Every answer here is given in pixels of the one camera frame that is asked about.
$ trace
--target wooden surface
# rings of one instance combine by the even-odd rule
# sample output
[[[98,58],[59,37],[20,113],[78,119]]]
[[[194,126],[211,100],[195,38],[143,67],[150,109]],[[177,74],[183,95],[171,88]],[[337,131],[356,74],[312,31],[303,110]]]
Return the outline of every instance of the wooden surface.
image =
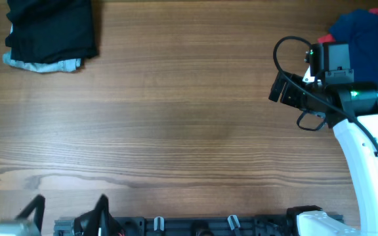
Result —
[[[2,63],[0,218],[37,193],[53,220],[94,207],[114,216],[283,214],[319,205],[359,226],[348,167],[332,131],[297,128],[299,111],[268,100],[281,37],[316,42],[342,13],[378,3],[213,1],[94,4],[100,56],[76,73]],[[306,47],[283,68],[304,73]]]

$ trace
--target light blue cloth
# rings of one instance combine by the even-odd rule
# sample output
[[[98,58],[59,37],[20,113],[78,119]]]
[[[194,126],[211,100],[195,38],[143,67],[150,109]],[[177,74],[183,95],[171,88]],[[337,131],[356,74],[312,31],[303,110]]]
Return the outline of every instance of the light blue cloth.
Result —
[[[16,68],[22,68],[37,73],[48,73],[56,71],[73,72],[81,66],[80,58],[63,60],[52,64],[25,63],[23,61],[11,60],[11,51],[4,53],[3,62]]]

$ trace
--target red cloth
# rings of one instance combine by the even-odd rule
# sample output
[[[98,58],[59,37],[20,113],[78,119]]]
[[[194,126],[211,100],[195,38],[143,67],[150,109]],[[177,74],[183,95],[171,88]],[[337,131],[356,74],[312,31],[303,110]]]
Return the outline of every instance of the red cloth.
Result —
[[[378,8],[376,9],[369,9],[370,13],[378,15]],[[325,35],[323,37],[318,38],[319,43],[332,43],[336,42],[336,39],[332,36],[332,34]]]

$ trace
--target wood grain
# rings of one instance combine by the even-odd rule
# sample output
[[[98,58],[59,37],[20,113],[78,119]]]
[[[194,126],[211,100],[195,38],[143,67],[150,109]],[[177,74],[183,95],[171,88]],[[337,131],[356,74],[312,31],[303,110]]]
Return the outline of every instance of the wood grain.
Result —
[[[75,73],[40,75],[2,63],[10,22],[0,4],[0,218],[42,193],[50,235],[53,220],[90,210],[105,193],[116,216],[283,214],[319,205],[359,226],[332,131],[298,129],[299,111],[268,93],[276,41],[316,42],[340,14],[374,6],[94,2],[100,56]],[[283,45],[283,68],[304,73],[305,50]]]

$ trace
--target black cloth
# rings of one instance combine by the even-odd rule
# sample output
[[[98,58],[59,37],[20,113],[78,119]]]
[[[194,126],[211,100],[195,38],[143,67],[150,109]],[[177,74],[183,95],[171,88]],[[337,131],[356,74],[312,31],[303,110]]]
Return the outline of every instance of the black cloth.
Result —
[[[96,56],[91,0],[8,0],[11,59],[53,63]]]
[[[349,43],[354,80],[378,84],[378,15],[356,10],[342,15],[329,31],[336,41]]]

